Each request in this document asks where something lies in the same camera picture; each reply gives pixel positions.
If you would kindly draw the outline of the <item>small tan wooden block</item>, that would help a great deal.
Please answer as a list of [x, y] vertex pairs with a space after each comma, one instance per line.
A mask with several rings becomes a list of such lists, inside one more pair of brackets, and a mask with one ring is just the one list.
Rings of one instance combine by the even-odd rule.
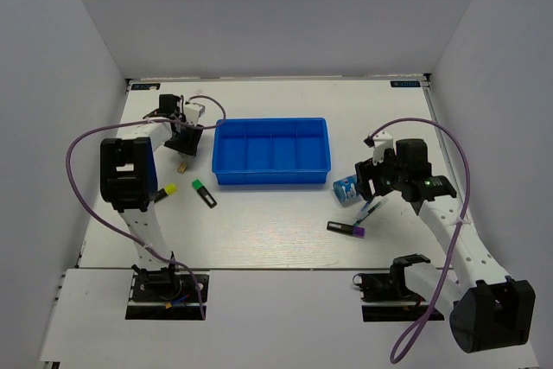
[[187, 170], [188, 166], [186, 163], [181, 163], [177, 169], [177, 172], [183, 174]]

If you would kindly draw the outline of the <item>yellow capped black highlighter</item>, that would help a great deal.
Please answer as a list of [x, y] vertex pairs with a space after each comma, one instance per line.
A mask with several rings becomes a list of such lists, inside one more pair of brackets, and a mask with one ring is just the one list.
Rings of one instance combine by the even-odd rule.
[[161, 188], [160, 190], [157, 191], [154, 202], [157, 203], [157, 202], [167, 198], [171, 194], [174, 194], [176, 192], [176, 190], [177, 190], [176, 185], [174, 183], [169, 183], [167, 186], [165, 186], [164, 188]]

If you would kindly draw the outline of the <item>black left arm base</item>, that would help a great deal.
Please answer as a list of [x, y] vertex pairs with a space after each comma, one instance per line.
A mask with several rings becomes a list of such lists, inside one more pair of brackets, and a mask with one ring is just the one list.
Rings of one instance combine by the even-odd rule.
[[202, 321], [207, 313], [209, 275], [177, 273], [169, 280], [146, 282], [135, 274], [125, 310], [126, 321]]

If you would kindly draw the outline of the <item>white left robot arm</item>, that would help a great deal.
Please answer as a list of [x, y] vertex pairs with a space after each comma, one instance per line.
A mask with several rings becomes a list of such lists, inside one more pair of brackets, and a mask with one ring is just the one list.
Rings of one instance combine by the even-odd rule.
[[100, 193], [120, 215], [133, 238], [138, 271], [157, 272], [153, 289], [165, 299], [181, 293], [182, 277], [172, 270], [174, 258], [156, 217], [158, 180], [154, 152], [165, 146], [194, 156], [205, 106], [172, 94], [159, 96], [158, 108], [141, 124], [133, 125], [100, 144]]

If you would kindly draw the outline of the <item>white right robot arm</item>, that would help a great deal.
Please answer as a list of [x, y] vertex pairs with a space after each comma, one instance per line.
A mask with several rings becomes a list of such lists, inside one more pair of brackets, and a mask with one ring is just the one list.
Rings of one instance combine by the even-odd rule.
[[370, 200], [399, 192], [451, 257], [456, 279], [444, 282], [435, 309], [448, 319], [460, 349], [475, 353], [525, 344], [535, 291], [528, 281], [513, 279], [461, 218], [461, 198], [446, 176], [433, 175], [427, 144], [380, 132], [369, 145], [372, 157], [355, 166], [359, 193]]

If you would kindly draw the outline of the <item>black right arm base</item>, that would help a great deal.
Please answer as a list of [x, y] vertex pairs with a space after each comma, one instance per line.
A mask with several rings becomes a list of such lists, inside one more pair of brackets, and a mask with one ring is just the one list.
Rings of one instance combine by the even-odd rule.
[[422, 254], [394, 258], [388, 271], [358, 273], [364, 322], [414, 322], [429, 308], [441, 272]]

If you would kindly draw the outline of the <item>blue labelled round jar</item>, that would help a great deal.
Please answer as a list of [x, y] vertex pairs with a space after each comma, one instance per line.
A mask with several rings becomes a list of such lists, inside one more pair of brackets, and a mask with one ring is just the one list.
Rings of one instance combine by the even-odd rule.
[[358, 197], [357, 176], [349, 175], [333, 183], [334, 196], [340, 204], [346, 204]]

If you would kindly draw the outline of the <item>green ink pen refill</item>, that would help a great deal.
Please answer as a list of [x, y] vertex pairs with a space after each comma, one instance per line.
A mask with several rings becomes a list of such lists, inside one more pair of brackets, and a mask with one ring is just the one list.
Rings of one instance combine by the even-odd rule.
[[373, 214], [377, 209], [381, 208], [387, 201], [388, 201], [387, 197], [383, 197], [380, 200], [375, 201], [372, 207], [369, 209], [367, 215], [364, 218], [359, 219], [358, 221], [362, 222], [365, 218]]

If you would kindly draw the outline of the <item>blue ink pen refill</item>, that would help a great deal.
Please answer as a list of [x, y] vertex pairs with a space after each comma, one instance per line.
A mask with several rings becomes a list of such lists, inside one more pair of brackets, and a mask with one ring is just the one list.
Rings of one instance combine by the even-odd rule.
[[370, 208], [372, 207], [372, 205], [374, 204], [374, 202], [375, 202], [374, 199], [367, 201], [367, 202], [363, 205], [363, 207], [360, 208], [360, 210], [356, 213], [355, 219], [356, 219], [356, 220], [359, 220], [359, 219], [364, 218], [364, 217], [367, 215], [369, 209], [370, 209]]

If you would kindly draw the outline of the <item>green capped black highlighter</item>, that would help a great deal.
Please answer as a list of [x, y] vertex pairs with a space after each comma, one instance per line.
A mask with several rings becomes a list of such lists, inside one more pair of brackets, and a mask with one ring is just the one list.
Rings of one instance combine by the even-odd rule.
[[191, 183], [191, 186], [210, 209], [217, 206], [217, 201], [213, 198], [213, 196], [207, 190], [207, 188], [204, 186], [201, 180], [199, 179], [193, 180]]

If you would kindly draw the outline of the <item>purple capped black highlighter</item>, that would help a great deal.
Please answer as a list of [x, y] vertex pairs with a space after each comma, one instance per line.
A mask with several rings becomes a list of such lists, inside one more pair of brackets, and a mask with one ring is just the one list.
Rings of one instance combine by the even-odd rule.
[[336, 232], [355, 238], [363, 238], [365, 236], [365, 229], [356, 225], [348, 225], [345, 223], [328, 221], [327, 230], [330, 232]]

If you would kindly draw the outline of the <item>left table corner label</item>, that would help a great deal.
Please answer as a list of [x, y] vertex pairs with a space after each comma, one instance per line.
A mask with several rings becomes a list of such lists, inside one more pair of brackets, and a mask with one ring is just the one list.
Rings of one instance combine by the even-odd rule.
[[160, 88], [160, 83], [134, 83], [130, 86], [132, 91], [156, 91]]

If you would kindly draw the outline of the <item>table corner label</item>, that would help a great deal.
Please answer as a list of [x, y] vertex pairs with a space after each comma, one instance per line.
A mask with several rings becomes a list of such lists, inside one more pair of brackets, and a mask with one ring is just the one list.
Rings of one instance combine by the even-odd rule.
[[134, 83], [130, 86], [132, 91], [156, 91], [160, 88], [160, 83]]
[[418, 80], [391, 80], [392, 88], [420, 88], [421, 84]]

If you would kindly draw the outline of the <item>blue plastic divided tray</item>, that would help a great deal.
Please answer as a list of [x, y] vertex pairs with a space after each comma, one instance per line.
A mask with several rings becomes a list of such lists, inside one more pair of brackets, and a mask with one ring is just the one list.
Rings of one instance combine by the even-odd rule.
[[232, 118], [215, 131], [221, 186], [319, 185], [332, 168], [324, 118]]

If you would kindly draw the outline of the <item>right table corner label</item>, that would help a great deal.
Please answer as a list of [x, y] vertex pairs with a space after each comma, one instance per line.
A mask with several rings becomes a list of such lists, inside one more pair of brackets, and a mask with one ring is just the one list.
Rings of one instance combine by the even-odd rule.
[[421, 84], [418, 80], [391, 80], [392, 88], [420, 88]]

